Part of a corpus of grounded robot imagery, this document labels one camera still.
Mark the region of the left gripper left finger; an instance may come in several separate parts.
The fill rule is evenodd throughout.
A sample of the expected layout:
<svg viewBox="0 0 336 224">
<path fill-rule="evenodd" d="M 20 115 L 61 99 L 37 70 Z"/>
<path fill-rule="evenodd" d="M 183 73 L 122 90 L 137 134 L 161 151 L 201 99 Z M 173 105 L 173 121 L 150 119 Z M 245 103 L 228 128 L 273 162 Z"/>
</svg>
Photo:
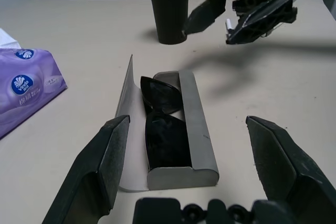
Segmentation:
<svg viewBox="0 0 336 224">
<path fill-rule="evenodd" d="M 73 162 L 44 223 L 98 223 L 113 209 L 122 175 L 129 115 L 107 121 Z"/>
</svg>

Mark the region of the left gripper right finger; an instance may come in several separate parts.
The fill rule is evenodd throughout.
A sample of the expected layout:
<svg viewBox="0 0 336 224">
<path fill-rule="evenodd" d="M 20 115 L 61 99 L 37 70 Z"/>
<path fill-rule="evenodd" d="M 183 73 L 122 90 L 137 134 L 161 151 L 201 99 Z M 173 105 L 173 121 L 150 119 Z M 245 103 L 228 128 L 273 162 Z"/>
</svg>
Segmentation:
<svg viewBox="0 0 336 224">
<path fill-rule="evenodd" d="M 316 162 L 274 122 L 248 116 L 246 124 L 267 198 L 286 202 L 298 223 L 335 223 L 335 188 Z"/>
</svg>

